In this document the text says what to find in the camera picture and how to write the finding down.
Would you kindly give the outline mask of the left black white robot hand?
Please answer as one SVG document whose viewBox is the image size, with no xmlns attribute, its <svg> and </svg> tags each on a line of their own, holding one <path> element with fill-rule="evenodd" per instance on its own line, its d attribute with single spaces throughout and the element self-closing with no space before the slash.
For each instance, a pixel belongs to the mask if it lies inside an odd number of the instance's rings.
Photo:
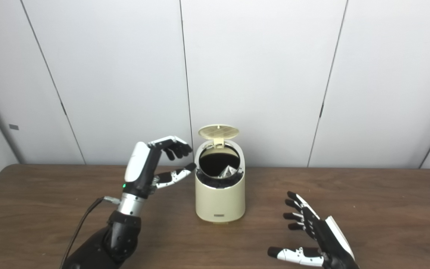
<svg viewBox="0 0 430 269">
<path fill-rule="evenodd" d="M 171 172 L 156 174 L 163 153 L 169 160 L 187 157 L 192 148 L 177 136 L 166 136 L 148 143 L 138 142 L 125 171 L 123 193 L 147 199 L 156 189 L 174 185 L 193 172 L 197 165 L 189 163 Z"/>
</svg>

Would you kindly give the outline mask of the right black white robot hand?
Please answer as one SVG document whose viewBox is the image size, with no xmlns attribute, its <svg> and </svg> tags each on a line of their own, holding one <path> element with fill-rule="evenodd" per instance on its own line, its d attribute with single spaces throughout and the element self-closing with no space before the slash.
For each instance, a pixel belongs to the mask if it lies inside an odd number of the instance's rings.
<svg viewBox="0 0 430 269">
<path fill-rule="evenodd" d="M 287 192 L 287 206 L 295 212 L 284 213 L 291 231 L 304 231 L 317 247 L 281 248 L 269 247 L 268 256 L 286 262 L 323 269 L 358 269 L 354 253 L 343 232 L 332 216 L 322 219 L 307 201 L 295 192 Z"/>
</svg>

